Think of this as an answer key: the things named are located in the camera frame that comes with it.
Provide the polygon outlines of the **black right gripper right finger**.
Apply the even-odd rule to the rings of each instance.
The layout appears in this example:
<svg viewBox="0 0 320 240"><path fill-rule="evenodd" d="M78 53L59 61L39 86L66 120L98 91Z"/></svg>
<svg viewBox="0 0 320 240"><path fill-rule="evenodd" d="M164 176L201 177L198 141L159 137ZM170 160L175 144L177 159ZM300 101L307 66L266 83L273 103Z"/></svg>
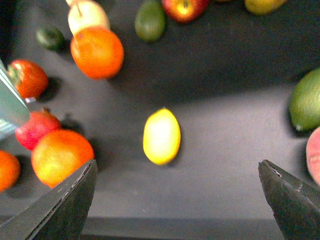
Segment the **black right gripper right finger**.
<svg viewBox="0 0 320 240"><path fill-rule="evenodd" d="M286 240L320 238L320 191L263 160L258 174L265 199Z"/></svg>

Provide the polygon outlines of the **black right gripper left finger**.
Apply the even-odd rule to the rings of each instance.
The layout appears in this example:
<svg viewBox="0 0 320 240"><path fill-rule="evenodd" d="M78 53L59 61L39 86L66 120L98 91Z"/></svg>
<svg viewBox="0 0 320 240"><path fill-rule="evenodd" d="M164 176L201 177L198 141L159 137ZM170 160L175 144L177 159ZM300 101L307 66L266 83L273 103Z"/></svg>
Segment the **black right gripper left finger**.
<svg viewBox="0 0 320 240"><path fill-rule="evenodd" d="M92 204L98 167L89 160L0 226L2 240L78 240Z"/></svg>

